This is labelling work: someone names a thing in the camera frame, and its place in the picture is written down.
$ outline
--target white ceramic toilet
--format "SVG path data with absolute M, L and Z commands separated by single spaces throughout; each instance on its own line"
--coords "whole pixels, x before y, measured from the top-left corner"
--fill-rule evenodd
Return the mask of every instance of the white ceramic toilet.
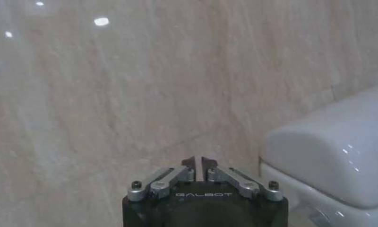
M 378 227 L 378 86 L 272 131 L 261 159 L 290 210 L 317 209 L 321 226 Z

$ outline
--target toilet tank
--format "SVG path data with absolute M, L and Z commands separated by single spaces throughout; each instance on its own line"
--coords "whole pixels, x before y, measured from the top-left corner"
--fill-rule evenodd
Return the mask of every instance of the toilet tank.
M 272 131 L 261 158 L 357 208 L 378 207 L 378 86 Z

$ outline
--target silver metal bracket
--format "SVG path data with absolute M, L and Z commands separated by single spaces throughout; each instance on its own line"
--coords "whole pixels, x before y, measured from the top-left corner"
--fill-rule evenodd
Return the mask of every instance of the silver metal bracket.
M 193 181 L 194 171 L 186 166 L 180 166 L 160 180 L 155 181 L 151 186 L 151 192 L 161 199 L 171 193 L 171 188 L 179 181 Z
M 208 170 L 208 180 L 229 182 L 237 188 L 240 195 L 246 198 L 253 198 L 260 193 L 269 201 L 281 201 L 284 199 L 278 187 L 266 187 L 261 180 L 249 177 L 245 171 L 238 169 L 221 166 L 213 167 Z
M 171 171 L 171 168 L 160 168 L 144 181 L 140 182 L 137 187 L 132 184 L 128 188 L 128 199 L 131 201 L 141 201 L 149 192 L 152 182 L 164 177 Z
M 160 168 L 145 180 L 132 183 L 128 199 L 141 201 L 151 192 L 163 198 L 179 181 L 194 181 L 194 170 L 186 166 Z

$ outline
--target screw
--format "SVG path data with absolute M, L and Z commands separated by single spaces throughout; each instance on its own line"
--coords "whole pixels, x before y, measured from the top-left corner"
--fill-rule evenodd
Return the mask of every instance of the screw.
M 141 189 L 141 181 L 132 182 L 132 189 Z
M 269 189 L 278 191 L 278 182 L 277 181 L 269 181 Z
M 165 183 L 164 183 L 163 181 L 157 181 L 157 182 L 156 182 L 156 185 L 160 186 L 160 187 L 163 187 L 163 186 L 165 185 Z

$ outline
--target marble wall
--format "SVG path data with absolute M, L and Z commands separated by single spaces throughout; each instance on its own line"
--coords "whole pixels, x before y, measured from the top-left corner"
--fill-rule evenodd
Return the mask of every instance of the marble wall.
M 117 227 L 192 155 L 378 83 L 378 0 L 0 0 L 0 227 Z

